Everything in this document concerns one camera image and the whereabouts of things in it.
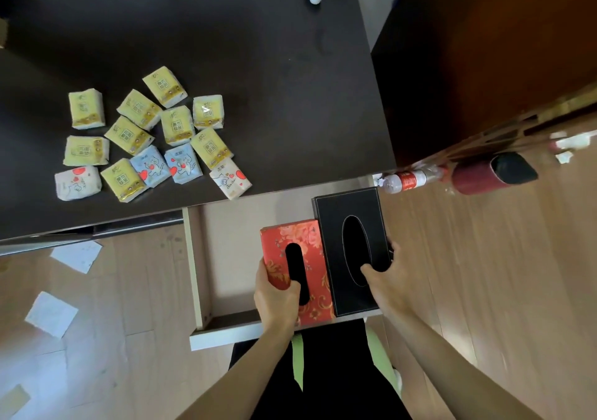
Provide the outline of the person's left hand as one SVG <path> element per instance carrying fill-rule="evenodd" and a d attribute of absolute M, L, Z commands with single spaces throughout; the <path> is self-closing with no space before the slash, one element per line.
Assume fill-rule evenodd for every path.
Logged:
<path fill-rule="evenodd" d="M 264 259 L 258 263 L 254 302 L 264 333 L 290 340 L 298 319 L 299 304 L 286 304 L 284 290 L 271 284 Z"/>

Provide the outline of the person's right hand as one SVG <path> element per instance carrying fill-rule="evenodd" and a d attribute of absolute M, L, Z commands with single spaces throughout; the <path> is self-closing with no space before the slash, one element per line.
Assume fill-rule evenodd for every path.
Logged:
<path fill-rule="evenodd" d="M 415 318 L 415 312 L 408 299 L 408 274 L 400 256 L 400 246 L 391 241 L 392 262 L 384 273 L 387 273 L 387 282 L 383 290 L 371 290 L 383 315 L 389 319 L 393 326 L 400 328 Z"/>

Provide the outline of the red floral tissue box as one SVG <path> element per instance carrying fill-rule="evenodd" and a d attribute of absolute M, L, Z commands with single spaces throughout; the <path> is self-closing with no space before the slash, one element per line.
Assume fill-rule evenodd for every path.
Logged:
<path fill-rule="evenodd" d="M 298 327 L 335 317 L 322 237 L 317 220 L 308 219 L 260 230 L 270 283 L 281 290 L 300 284 Z"/>

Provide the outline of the black leather tissue box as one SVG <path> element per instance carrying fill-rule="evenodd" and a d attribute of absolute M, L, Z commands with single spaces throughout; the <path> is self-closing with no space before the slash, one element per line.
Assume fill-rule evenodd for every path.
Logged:
<path fill-rule="evenodd" d="M 361 267 L 383 273 L 392 263 L 382 208 L 375 187 L 312 199 L 319 223 L 334 312 L 337 317 L 377 310 Z"/>

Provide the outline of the person's right forearm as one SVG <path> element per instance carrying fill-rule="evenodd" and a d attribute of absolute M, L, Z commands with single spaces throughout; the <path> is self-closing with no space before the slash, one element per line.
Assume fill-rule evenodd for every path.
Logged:
<path fill-rule="evenodd" d="M 468 362 L 412 310 L 382 312 L 456 420 L 543 420 Z"/>

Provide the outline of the person's left forearm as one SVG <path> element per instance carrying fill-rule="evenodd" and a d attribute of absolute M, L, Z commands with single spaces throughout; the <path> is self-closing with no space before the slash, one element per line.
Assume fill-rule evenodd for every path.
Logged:
<path fill-rule="evenodd" d="M 257 342 L 176 420 L 249 420 L 293 336 L 293 326 L 267 326 Z"/>

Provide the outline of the open wooden drawer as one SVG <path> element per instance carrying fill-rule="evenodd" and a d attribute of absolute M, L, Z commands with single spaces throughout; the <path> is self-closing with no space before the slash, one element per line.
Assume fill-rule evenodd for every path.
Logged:
<path fill-rule="evenodd" d="M 259 338 L 263 326 L 253 293 L 263 256 L 260 229 L 313 219 L 313 198 L 351 190 L 379 192 L 369 175 L 183 208 L 195 317 L 190 350 Z"/>

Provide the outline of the green chair seat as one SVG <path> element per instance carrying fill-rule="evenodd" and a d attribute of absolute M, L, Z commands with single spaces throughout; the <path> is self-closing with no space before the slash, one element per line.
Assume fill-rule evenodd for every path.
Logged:
<path fill-rule="evenodd" d="M 374 366 L 391 384 L 398 396 L 402 398 L 402 378 L 391 360 L 377 333 L 363 322 L 369 353 Z M 304 342 L 301 333 L 295 333 L 291 339 L 293 377 L 301 391 L 304 389 Z"/>

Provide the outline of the black trousers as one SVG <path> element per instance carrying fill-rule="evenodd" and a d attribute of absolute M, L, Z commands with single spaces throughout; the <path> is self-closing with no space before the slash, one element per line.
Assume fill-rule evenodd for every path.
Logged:
<path fill-rule="evenodd" d="M 375 366 L 363 320 L 303 330 L 303 386 L 289 344 L 250 420 L 412 420 Z"/>

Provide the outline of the red-label water bottle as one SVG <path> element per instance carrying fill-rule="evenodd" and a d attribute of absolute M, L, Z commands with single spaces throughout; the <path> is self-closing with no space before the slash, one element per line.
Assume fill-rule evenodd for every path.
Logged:
<path fill-rule="evenodd" d="M 402 171 L 391 175 L 375 175 L 374 186 L 389 195 L 421 188 L 427 184 L 440 182 L 448 175 L 445 166 L 427 166 L 412 171 Z"/>

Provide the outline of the white heart-print tissue packet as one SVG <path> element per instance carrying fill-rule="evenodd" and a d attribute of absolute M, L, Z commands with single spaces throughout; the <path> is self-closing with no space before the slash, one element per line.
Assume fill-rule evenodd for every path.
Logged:
<path fill-rule="evenodd" d="M 54 175 L 56 196 L 73 201 L 93 196 L 102 189 L 100 173 L 95 166 L 71 168 Z"/>
<path fill-rule="evenodd" d="M 252 183 L 230 157 L 210 171 L 210 178 L 230 200 L 242 196 L 252 187 Z"/>

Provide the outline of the red cylinder with black end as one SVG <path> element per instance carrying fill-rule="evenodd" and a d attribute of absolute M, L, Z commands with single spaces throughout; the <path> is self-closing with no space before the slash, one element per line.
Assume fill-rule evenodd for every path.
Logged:
<path fill-rule="evenodd" d="M 537 171 L 517 152 L 503 152 L 458 163 L 451 175 L 452 187 L 462 195 L 478 195 L 534 182 Z"/>

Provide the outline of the blue tissue packet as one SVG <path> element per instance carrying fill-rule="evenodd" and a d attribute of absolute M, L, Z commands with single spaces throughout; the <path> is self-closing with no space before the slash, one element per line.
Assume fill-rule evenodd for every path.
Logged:
<path fill-rule="evenodd" d="M 130 162 L 148 188 L 155 188 L 171 177 L 166 161 L 154 145 L 132 157 Z"/>
<path fill-rule="evenodd" d="M 197 156 L 190 143 L 169 149 L 164 153 L 173 181 L 186 184 L 203 175 Z"/>

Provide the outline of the white paper sheet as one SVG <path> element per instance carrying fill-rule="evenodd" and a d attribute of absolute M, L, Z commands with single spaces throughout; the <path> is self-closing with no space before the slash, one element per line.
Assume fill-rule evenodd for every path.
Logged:
<path fill-rule="evenodd" d="M 27 313 L 25 322 L 54 338 L 62 339 L 78 311 L 78 308 L 42 291 Z"/>
<path fill-rule="evenodd" d="M 83 274 L 87 274 L 103 246 L 96 241 L 85 241 L 55 247 L 50 258 L 68 266 L 69 268 Z"/>

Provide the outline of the group of yellow tissue packets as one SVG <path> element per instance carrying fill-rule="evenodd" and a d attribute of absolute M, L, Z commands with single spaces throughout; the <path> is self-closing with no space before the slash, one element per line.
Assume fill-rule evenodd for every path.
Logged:
<path fill-rule="evenodd" d="M 217 133 L 225 118 L 222 95 L 198 96 L 191 107 L 182 105 L 188 94 L 165 66 L 145 76 L 143 83 L 154 100 L 132 89 L 116 109 L 118 118 L 103 136 L 68 136 L 64 148 L 63 165 L 67 170 L 97 167 L 102 187 L 106 184 L 123 204 L 153 189 L 146 186 L 130 162 L 150 145 L 164 157 L 169 149 L 190 143 L 199 166 L 202 162 L 209 171 L 225 158 L 234 158 Z"/>

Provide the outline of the white crumpled paper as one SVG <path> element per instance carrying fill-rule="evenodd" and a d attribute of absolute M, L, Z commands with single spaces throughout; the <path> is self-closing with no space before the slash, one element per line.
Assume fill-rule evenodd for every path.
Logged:
<path fill-rule="evenodd" d="M 560 165 L 564 165 L 571 161 L 575 152 L 584 150 L 590 146 L 593 137 L 597 137 L 597 129 L 570 137 L 565 132 L 555 133 L 552 136 L 558 138 L 550 141 L 549 148 Z"/>

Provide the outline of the dark wooden cabinet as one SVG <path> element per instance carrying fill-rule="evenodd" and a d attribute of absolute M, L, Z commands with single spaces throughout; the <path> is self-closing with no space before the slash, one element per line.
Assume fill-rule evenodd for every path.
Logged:
<path fill-rule="evenodd" d="M 371 55 L 407 167 L 597 83 L 597 0 L 398 0 Z"/>

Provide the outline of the yellowish paper scrap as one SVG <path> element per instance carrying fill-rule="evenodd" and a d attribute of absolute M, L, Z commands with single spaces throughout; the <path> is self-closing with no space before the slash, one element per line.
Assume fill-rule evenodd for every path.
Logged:
<path fill-rule="evenodd" d="M 0 398 L 0 420 L 11 420 L 31 400 L 21 384 L 15 385 Z"/>

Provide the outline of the metal desk rail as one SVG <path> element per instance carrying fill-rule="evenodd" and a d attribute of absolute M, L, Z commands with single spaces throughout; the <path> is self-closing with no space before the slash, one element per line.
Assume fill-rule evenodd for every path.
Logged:
<path fill-rule="evenodd" d="M 175 210 L 49 234 L 12 238 L 0 241 L 0 258 L 28 251 L 49 249 L 182 223 L 183 211 Z"/>

